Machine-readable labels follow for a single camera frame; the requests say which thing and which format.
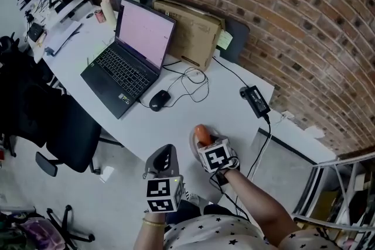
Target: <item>computer mouse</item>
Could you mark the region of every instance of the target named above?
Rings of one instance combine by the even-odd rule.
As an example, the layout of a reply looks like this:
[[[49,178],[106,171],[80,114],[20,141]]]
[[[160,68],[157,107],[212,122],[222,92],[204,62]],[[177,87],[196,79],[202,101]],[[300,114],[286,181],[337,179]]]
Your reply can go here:
[[[171,95],[167,91],[161,90],[150,100],[150,109],[155,112],[160,111],[170,98]]]

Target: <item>white desk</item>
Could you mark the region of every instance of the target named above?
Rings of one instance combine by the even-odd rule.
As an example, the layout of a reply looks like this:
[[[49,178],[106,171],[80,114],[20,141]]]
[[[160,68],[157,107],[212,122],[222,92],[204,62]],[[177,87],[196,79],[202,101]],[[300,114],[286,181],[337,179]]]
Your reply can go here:
[[[42,25],[45,27],[47,33],[51,30],[53,30],[53,27],[61,22],[66,16],[75,10],[84,0],[72,0],[69,4],[67,4],[59,13],[56,13],[56,11],[51,8],[49,9],[46,7],[42,12],[35,12],[35,9],[39,3],[39,0],[33,0],[33,4],[35,7],[32,9],[31,14],[35,18],[35,22],[39,25]],[[33,50],[33,56],[35,63],[38,63],[45,52],[45,46],[42,44],[41,46],[38,46],[35,42],[31,41],[31,39],[28,39],[28,42],[30,44],[30,47]]]
[[[176,146],[180,173],[187,181],[190,181],[188,177],[193,180],[196,176],[204,175],[203,168],[193,157],[189,146],[190,132],[198,124],[209,125],[228,136],[231,146],[240,157],[249,150],[259,129],[260,119],[256,118],[248,102],[240,97],[239,89],[243,86],[241,81],[214,60],[206,71],[210,93],[204,101],[195,103],[185,96],[174,107],[163,108],[159,112],[136,103],[117,120],[80,76],[88,65],[88,57],[91,62],[105,48],[104,43],[113,38],[114,32],[106,23],[99,24],[95,16],[83,18],[80,22],[83,23],[80,33],[71,37],[56,57],[44,55],[43,58],[74,99],[137,157],[146,161],[155,150],[171,143]],[[218,54],[215,56],[249,86],[256,85],[265,100],[270,101],[274,89],[272,85],[242,67],[221,59]],[[167,56],[165,63],[173,61],[173,57]],[[188,67],[185,63],[170,66],[177,71],[184,71]],[[163,70],[159,80],[141,98],[142,103],[148,105],[150,99],[158,91],[167,90],[177,76]],[[176,83],[170,90],[172,99],[167,105],[185,92],[181,83]],[[206,87],[202,87],[195,97],[197,100],[202,99],[206,93]]]

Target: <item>white shirt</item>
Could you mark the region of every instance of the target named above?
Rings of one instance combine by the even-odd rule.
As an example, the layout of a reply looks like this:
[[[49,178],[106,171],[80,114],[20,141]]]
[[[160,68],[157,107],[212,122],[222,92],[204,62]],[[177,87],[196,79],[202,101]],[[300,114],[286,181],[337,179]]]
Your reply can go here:
[[[263,240],[261,231],[249,221],[229,215],[203,215],[172,227],[166,234],[164,249],[177,250],[338,250],[317,230],[302,230],[285,237],[278,248]]]

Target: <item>laptop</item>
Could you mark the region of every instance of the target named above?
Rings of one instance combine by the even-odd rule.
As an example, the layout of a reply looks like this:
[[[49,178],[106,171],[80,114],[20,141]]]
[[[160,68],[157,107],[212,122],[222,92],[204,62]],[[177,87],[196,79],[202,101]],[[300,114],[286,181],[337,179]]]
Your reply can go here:
[[[175,24],[149,7],[121,1],[114,42],[81,73],[117,119],[158,79]]]

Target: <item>red can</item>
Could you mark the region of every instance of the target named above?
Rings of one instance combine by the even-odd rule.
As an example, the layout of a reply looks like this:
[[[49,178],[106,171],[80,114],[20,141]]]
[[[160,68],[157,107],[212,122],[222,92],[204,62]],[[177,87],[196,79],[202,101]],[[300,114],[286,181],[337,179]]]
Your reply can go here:
[[[104,17],[103,11],[101,9],[97,9],[95,12],[95,17],[98,20],[99,23],[103,23],[107,21]]]

